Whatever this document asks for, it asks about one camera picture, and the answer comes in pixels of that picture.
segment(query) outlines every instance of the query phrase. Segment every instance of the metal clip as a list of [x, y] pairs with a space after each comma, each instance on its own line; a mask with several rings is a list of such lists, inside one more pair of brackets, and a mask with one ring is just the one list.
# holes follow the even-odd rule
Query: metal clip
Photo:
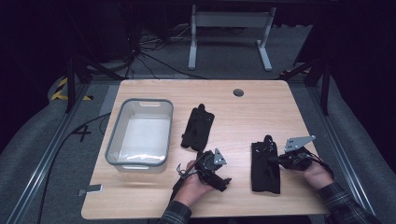
[[79, 189], [78, 196], [84, 196], [85, 194], [88, 193], [102, 192], [102, 190], [103, 190], [103, 185], [101, 184], [89, 185], [86, 189]]
[[301, 147], [305, 146], [306, 144], [315, 139], [316, 137], [314, 135], [307, 137], [288, 138], [285, 146], [285, 152], [291, 152], [300, 149]]
[[224, 159], [224, 157], [221, 155], [220, 151], [216, 148], [215, 149], [215, 160], [214, 163], [216, 165], [225, 165], [227, 164], [227, 161]]

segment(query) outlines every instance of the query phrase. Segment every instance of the sleeve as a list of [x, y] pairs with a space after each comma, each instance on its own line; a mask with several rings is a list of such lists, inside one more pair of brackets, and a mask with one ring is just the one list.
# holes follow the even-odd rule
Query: sleeve
[[381, 223], [356, 203], [338, 183], [320, 189], [318, 194], [331, 212], [327, 220], [329, 223]]
[[158, 224], [187, 224], [190, 217], [191, 210], [188, 206], [178, 201], [171, 201]]

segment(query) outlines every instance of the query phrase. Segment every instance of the round hole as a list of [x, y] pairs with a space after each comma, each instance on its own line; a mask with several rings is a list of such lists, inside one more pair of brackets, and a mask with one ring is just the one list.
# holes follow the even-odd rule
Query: round hole
[[233, 90], [233, 94], [237, 97], [241, 97], [244, 95], [244, 92], [240, 89], [235, 89], [235, 90]]

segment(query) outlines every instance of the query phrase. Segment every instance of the table top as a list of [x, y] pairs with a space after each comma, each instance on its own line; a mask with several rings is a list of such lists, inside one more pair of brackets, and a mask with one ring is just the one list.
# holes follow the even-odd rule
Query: table top
[[[240, 89], [244, 95], [233, 94]], [[167, 99], [174, 105], [172, 132], [163, 173], [122, 173], [105, 159], [108, 140], [122, 102], [130, 98]], [[280, 167], [281, 193], [253, 192], [250, 184], [251, 143], [272, 135], [278, 154], [290, 137], [310, 135], [288, 84], [264, 80], [127, 80], [122, 81], [92, 174], [91, 185], [103, 191], [87, 194], [81, 214], [87, 219], [160, 217], [172, 187], [177, 166], [196, 158], [180, 146], [190, 113], [199, 104], [215, 119], [205, 150], [218, 148], [228, 164], [216, 171], [233, 180], [223, 192], [214, 190], [193, 206], [193, 217], [313, 215], [329, 213], [305, 180]], [[305, 146], [317, 153], [313, 143]]]

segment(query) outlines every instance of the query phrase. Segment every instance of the clear plastic bin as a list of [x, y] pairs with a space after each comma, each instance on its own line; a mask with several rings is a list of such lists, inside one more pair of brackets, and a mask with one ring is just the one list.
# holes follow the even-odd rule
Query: clear plastic bin
[[168, 100], [126, 100], [106, 149], [107, 162], [122, 172], [164, 171], [173, 110]]

